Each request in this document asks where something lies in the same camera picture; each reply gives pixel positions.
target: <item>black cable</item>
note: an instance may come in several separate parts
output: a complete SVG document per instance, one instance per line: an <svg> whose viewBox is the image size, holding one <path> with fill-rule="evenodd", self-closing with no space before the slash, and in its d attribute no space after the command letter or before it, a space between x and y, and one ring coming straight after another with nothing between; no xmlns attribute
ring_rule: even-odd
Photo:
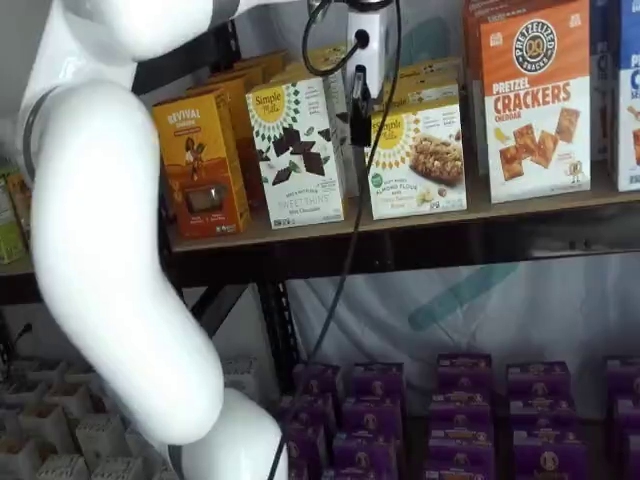
<svg viewBox="0 0 640 480"><path fill-rule="evenodd" d="M318 5L316 10L321 10L322 8L324 8L323 4L324 3L328 4L328 1L329 0L323 0L323 2L321 2L320 5ZM334 294L333 300L331 301L331 305L329 306L329 310L327 311L327 317L325 318L325 321L322 325L322 329L320 330L320 335L318 335L318 339L316 340L316 343L313 346L313 349L311 350L311 354L307 359L307 365L310 365L315 361L315 358L318 352L320 351L320 347L322 346L322 343L324 342L324 339L327 336L327 332L329 331L329 327L333 322L333 317L336 313L338 303L340 302L340 297L342 296L342 291L344 290L344 285L347 281L347 276L349 275L349 271L351 270L353 255L356 249L356 243L358 241L360 222L362 221L362 213L364 211L364 197L365 197L364 195L365 192L363 188L364 181L369 177L369 172L371 171L371 165L373 165L373 159L375 157L376 150L378 149L378 143L380 142L380 137L382 136L384 124L387 121L387 117L389 116L389 110L391 109L391 103L392 103L391 99L395 95L396 86L398 84L398 73L400 71L400 53L402 51L402 19L400 17L400 0L394 0L394 3L396 6L396 25L397 25L396 28L398 31L398 42L396 44L396 57L394 60L393 80L391 82L391 90L389 91L388 101L384 106L384 111L382 113L380 126L378 127L378 131L376 132L376 137L371 146L371 151L369 152L369 158L367 160L367 168L363 172L363 178L360 179L361 180L360 192L359 192L360 195L358 196L358 210L356 213L356 220L353 225L353 232L351 233L351 239L349 240L349 249L347 250L347 256L344 261L344 267L342 269L340 279L338 280L338 287L336 288L336 293ZM316 13L316 10L312 12L311 16L314 16L314 14ZM291 402L291 408L289 409L289 412L284 418L284 422L283 422L283 425L285 425L284 428L286 428L286 425L288 425L289 422L291 422L291 420L293 419L293 416L296 413L296 406L297 406L298 400L300 399L300 395L302 395L304 386L310 377L308 368L305 369L304 372L305 373L300 383L298 384L298 388L296 388L295 394L293 396L293 401ZM271 464L271 469L269 470L269 476L267 477L267 480L274 480L275 478L276 470L278 469L278 464L280 463L280 457L282 456L282 452L284 450L284 445L285 445L285 433L283 432L283 434L280 436L280 441L278 442L278 448L276 449L276 453L273 457L273 462Z"/></svg>

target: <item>product packaging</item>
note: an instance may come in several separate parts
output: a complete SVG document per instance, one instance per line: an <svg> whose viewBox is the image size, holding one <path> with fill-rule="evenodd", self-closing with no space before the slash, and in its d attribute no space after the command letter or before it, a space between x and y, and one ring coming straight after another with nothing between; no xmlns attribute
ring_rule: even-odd
<svg viewBox="0 0 640 480"><path fill-rule="evenodd" d="M272 228L344 220L344 165L328 90L328 81L301 73L247 95Z"/></svg>
<svg viewBox="0 0 640 480"><path fill-rule="evenodd" d="M76 437L91 471L106 457L130 455L124 427L117 415L88 415L78 425Z"/></svg>
<svg viewBox="0 0 640 480"><path fill-rule="evenodd" d="M571 395L571 373L565 362L508 365L507 391L536 397Z"/></svg>
<svg viewBox="0 0 640 480"><path fill-rule="evenodd" d="M80 455L51 455L38 470L38 480L89 480L89 470Z"/></svg>
<svg viewBox="0 0 640 480"><path fill-rule="evenodd" d="M588 190L588 1L521 3L479 32L491 201Z"/></svg>
<svg viewBox="0 0 640 480"><path fill-rule="evenodd" d="M140 458L110 457L100 462L91 480L145 480Z"/></svg>
<svg viewBox="0 0 640 480"><path fill-rule="evenodd" d="M514 431L513 455L516 480L589 478L587 446L573 431Z"/></svg>
<svg viewBox="0 0 640 480"><path fill-rule="evenodd" d="M153 107L180 233L245 230L250 221L228 95L216 90Z"/></svg>
<svg viewBox="0 0 640 480"><path fill-rule="evenodd" d="M381 119L373 115L373 135ZM374 219L467 208L460 128L457 97L389 113L369 172Z"/></svg>

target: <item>sweet thins box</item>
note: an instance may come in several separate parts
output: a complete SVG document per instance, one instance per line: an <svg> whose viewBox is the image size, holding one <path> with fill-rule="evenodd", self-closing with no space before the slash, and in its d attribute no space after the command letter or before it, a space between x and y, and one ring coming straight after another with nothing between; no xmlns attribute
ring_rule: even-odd
<svg viewBox="0 0 640 480"><path fill-rule="evenodd" d="M438 387L490 390L493 385L491 355L445 353L437 359Z"/></svg>
<svg viewBox="0 0 640 480"><path fill-rule="evenodd" d="M153 107L160 147L185 237L242 232L249 204L242 180L228 95L216 90Z"/></svg>
<svg viewBox="0 0 640 480"><path fill-rule="evenodd" d="M509 395L571 395L571 373L565 362L521 363L507 366Z"/></svg>
<svg viewBox="0 0 640 480"><path fill-rule="evenodd" d="M439 428L429 433L429 459L458 467L477 466L495 471L493 432L487 429Z"/></svg>
<svg viewBox="0 0 640 480"><path fill-rule="evenodd" d="M344 219L343 160L328 88L301 73L247 95L272 228Z"/></svg>
<svg viewBox="0 0 640 480"><path fill-rule="evenodd" d="M640 188L640 8L635 0L611 0L616 45L613 170L618 190Z"/></svg>
<svg viewBox="0 0 640 480"><path fill-rule="evenodd" d="M590 188L589 2L480 20L491 201Z"/></svg>
<svg viewBox="0 0 640 480"><path fill-rule="evenodd" d="M589 478L587 446L573 431L514 431L513 455L516 480Z"/></svg>

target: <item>purple box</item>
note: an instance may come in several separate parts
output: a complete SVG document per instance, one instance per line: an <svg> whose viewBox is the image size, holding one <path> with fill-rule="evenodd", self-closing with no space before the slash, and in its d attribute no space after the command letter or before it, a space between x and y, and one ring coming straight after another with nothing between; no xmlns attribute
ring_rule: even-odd
<svg viewBox="0 0 640 480"><path fill-rule="evenodd" d="M399 397L349 397L342 405L342 425L347 431L367 430L402 441Z"/></svg>
<svg viewBox="0 0 640 480"><path fill-rule="evenodd" d="M322 480L389 480L389 478L373 470L362 470L360 468L328 468L324 471Z"/></svg>
<svg viewBox="0 0 640 480"><path fill-rule="evenodd" d="M340 432L333 440L333 463L338 468L361 468L397 480L395 440L367 431Z"/></svg>
<svg viewBox="0 0 640 480"><path fill-rule="evenodd" d="M322 425L305 427L291 423L285 429L285 436L289 458L306 462L309 480L318 480L327 466L327 447Z"/></svg>
<svg viewBox="0 0 640 480"><path fill-rule="evenodd" d="M439 428L429 432L429 459L457 466L484 467L491 478L495 472L493 431L487 429Z"/></svg>
<svg viewBox="0 0 640 480"><path fill-rule="evenodd" d="M569 430L513 432L516 480L588 477L587 446Z"/></svg>
<svg viewBox="0 0 640 480"><path fill-rule="evenodd" d="M456 465L453 462L429 460L422 480L493 480L491 471L482 466Z"/></svg>
<svg viewBox="0 0 640 480"><path fill-rule="evenodd" d="M291 410L292 403L292 396L285 395L282 397L278 404L275 415L276 418L281 421L284 420L287 413ZM296 413L293 415L292 420L305 426L323 425L325 433L333 437L337 428L335 409L333 407L331 394L325 393L317 396L301 395L296 406Z"/></svg>
<svg viewBox="0 0 640 480"><path fill-rule="evenodd" d="M578 423L576 406L571 397L514 397L509 401L511 426L516 428L573 428Z"/></svg>
<svg viewBox="0 0 640 480"><path fill-rule="evenodd" d="M491 390L491 355L484 353L444 353L437 360L438 387Z"/></svg>
<svg viewBox="0 0 640 480"><path fill-rule="evenodd" d="M571 373L565 362L509 365L507 391L509 395L536 397L571 395Z"/></svg>
<svg viewBox="0 0 640 480"><path fill-rule="evenodd" d="M491 405L483 392L434 393L429 405L432 422L451 423L457 427L491 424Z"/></svg>

